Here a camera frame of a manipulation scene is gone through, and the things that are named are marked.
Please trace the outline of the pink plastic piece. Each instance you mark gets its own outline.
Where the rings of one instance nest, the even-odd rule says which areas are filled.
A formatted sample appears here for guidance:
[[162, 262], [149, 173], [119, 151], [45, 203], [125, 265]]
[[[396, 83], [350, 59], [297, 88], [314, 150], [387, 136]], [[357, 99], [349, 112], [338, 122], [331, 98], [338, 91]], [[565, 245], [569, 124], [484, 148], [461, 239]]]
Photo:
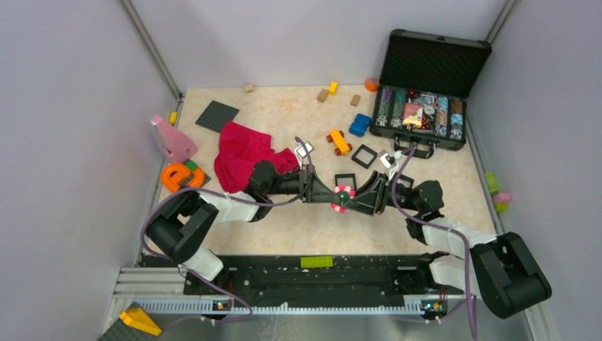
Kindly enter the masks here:
[[198, 146], [194, 141], [158, 115], [150, 119], [155, 141], [169, 163], [183, 163], [191, 159]]

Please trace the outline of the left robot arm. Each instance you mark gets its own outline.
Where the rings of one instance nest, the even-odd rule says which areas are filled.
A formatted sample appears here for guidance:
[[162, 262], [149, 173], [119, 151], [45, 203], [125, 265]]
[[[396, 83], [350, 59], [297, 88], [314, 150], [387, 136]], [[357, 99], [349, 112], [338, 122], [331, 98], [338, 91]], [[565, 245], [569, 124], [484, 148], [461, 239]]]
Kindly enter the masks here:
[[227, 285], [222, 261], [202, 242], [214, 224], [257, 222], [277, 203], [270, 195], [290, 195], [287, 204], [335, 202], [336, 196], [307, 164], [291, 172], [277, 173], [270, 161], [258, 162], [248, 185], [237, 193], [218, 193], [204, 188], [186, 187], [168, 197], [148, 217], [142, 240], [151, 241], [175, 264], [200, 276], [210, 293], [220, 293]]

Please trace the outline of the yellow wedge brick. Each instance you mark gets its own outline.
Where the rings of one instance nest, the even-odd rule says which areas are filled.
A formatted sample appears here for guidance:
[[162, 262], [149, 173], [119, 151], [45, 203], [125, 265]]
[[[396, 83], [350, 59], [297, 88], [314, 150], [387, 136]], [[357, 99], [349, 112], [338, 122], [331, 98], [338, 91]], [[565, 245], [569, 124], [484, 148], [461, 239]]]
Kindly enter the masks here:
[[163, 330], [142, 308], [129, 308], [123, 310], [120, 313], [119, 318], [125, 325], [150, 335], [159, 336], [163, 333]]

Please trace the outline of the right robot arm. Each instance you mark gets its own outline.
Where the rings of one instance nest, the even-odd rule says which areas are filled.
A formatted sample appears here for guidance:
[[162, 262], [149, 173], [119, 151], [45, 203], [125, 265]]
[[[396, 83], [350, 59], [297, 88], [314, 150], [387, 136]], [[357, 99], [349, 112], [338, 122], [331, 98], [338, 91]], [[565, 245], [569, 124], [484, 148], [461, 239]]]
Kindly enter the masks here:
[[505, 319], [552, 297], [552, 287], [522, 237], [514, 232], [480, 232], [445, 217], [443, 193], [436, 180], [406, 187], [407, 177], [387, 180], [375, 172], [362, 187], [335, 189], [332, 208], [379, 215], [387, 206], [401, 207], [410, 236], [443, 255], [416, 273], [418, 287], [434, 293], [442, 286], [482, 299]]

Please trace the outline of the black poker chip case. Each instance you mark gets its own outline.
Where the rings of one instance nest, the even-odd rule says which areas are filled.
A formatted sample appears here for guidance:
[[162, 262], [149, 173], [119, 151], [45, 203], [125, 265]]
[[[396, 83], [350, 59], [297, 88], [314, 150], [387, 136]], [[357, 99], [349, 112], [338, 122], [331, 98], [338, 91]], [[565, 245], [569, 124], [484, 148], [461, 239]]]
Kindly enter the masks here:
[[[466, 144], [466, 99], [493, 49], [467, 40], [403, 29], [390, 32], [369, 131], [394, 148], [426, 146], [457, 151]], [[403, 126], [406, 103], [424, 107], [422, 127]]]

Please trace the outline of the pink flower brooch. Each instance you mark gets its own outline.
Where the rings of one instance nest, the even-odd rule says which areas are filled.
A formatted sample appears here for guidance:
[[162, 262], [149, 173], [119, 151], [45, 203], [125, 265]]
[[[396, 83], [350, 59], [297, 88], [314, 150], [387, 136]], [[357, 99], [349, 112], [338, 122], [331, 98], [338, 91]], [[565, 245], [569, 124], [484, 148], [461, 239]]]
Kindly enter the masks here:
[[346, 211], [344, 205], [354, 199], [356, 191], [348, 185], [338, 185], [334, 189], [335, 201], [330, 204], [331, 208], [337, 212], [343, 213]]

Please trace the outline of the playing card box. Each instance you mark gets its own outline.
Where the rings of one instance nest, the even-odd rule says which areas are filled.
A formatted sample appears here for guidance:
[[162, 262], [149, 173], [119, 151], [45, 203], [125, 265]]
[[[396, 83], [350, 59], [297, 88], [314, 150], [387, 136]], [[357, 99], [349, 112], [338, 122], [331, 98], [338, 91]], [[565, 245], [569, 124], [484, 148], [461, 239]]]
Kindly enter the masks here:
[[403, 126], [411, 126], [414, 128], [422, 127], [422, 116], [424, 107], [420, 104], [406, 103], [403, 111]]

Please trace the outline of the small yellow block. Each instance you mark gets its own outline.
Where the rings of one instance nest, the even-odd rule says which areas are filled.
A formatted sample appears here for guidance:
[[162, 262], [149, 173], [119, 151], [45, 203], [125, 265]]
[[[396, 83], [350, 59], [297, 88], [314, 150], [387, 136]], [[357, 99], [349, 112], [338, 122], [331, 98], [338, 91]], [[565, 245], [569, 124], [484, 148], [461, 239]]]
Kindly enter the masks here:
[[178, 113], [177, 112], [172, 112], [170, 114], [170, 117], [169, 117], [169, 124], [175, 125], [176, 122], [177, 122], [177, 117], [178, 117]]

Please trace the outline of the blue toy car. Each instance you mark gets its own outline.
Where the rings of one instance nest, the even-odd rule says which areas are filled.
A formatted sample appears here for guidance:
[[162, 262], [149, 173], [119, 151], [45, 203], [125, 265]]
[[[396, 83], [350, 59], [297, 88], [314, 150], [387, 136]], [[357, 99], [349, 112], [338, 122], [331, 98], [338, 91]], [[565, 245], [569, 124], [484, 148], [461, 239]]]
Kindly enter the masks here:
[[371, 118], [365, 114], [357, 114], [349, 127], [349, 133], [363, 137], [371, 124]]

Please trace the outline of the black square frame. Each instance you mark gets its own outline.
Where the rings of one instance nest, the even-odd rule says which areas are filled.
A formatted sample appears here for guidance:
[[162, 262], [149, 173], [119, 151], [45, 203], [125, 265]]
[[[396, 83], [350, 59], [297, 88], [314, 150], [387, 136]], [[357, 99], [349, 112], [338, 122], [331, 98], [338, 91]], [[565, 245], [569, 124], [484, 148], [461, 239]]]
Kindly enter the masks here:
[[334, 175], [335, 186], [350, 187], [357, 189], [356, 175], [354, 173], [338, 173]]
[[369, 169], [373, 162], [377, 159], [378, 153], [365, 144], [361, 144], [357, 151], [351, 157], [354, 163], [357, 163], [365, 169]]
[[397, 184], [405, 188], [412, 188], [415, 180], [406, 175], [400, 174], [397, 180]]

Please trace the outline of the orange plastic toy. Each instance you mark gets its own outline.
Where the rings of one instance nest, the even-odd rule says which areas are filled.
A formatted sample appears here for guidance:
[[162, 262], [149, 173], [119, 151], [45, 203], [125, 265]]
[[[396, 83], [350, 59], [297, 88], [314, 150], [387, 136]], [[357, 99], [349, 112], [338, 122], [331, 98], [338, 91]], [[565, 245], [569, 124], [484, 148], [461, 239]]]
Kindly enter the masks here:
[[206, 180], [204, 171], [195, 163], [172, 163], [160, 174], [161, 183], [175, 193], [184, 187], [201, 187]]

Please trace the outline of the yellow toy car red wheels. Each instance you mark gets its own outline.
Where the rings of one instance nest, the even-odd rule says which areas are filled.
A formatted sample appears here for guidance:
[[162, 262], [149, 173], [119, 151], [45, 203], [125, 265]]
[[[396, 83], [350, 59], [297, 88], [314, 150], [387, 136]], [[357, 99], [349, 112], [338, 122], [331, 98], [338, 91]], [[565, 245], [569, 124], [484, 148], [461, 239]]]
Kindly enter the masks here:
[[330, 130], [326, 136], [326, 140], [334, 145], [336, 156], [347, 156], [353, 150], [353, 146], [347, 143], [344, 137], [344, 132], [336, 129]]

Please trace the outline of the green pink toy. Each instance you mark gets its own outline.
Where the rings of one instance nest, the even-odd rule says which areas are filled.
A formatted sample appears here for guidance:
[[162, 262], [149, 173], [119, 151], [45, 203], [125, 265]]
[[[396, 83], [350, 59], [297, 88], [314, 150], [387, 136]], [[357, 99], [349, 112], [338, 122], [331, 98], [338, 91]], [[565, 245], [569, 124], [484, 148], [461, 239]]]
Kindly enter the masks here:
[[505, 212], [508, 209], [509, 202], [512, 200], [512, 195], [499, 190], [496, 178], [492, 172], [485, 172], [484, 178], [488, 191], [492, 197], [495, 211], [497, 213]]

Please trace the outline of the green flat brick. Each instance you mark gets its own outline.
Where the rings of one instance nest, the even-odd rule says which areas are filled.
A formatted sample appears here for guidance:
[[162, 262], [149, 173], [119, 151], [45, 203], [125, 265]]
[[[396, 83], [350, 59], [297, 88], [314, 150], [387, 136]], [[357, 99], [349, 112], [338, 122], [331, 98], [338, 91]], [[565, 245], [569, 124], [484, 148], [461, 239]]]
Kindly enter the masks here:
[[322, 269], [334, 266], [332, 256], [304, 256], [300, 258], [300, 267], [302, 269]]

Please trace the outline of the magenta garment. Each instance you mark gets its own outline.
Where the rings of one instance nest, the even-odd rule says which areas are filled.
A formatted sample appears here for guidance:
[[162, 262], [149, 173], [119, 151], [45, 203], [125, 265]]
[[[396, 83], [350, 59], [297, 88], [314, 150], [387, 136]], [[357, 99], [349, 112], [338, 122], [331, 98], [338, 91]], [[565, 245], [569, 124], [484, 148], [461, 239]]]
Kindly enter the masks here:
[[214, 171], [221, 188], [227, 193], [243, 190], [253, 167], [260, 161], [270, 161], [278, 174], [299, 166], [289, 148], [279, 152], [272, 148], [271, 135], [228, 122], [221, 130], [219, 152], [214, 160]]

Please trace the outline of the dark grey building baseplate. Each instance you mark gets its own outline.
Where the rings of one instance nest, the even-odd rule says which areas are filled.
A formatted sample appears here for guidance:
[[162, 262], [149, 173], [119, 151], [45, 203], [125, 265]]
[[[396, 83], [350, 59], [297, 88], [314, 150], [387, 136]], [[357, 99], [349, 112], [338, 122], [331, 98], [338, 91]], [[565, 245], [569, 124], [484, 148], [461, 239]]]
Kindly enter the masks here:
[[196, 119], [195, 124], [220, 133], [221, 130], [239, 113], [239, 109], [212, 100], [206, 109]]

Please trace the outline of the orange object behind case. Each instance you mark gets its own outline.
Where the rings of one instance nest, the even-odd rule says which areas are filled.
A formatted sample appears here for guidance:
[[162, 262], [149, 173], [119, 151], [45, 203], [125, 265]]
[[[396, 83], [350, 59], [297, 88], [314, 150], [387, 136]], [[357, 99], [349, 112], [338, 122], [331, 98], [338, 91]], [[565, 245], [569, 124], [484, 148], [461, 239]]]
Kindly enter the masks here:
[[364, 81], [364, 87], [369, 92], [377, 92], [380, 89], [379, 79], [376, 78], [366, 78]]

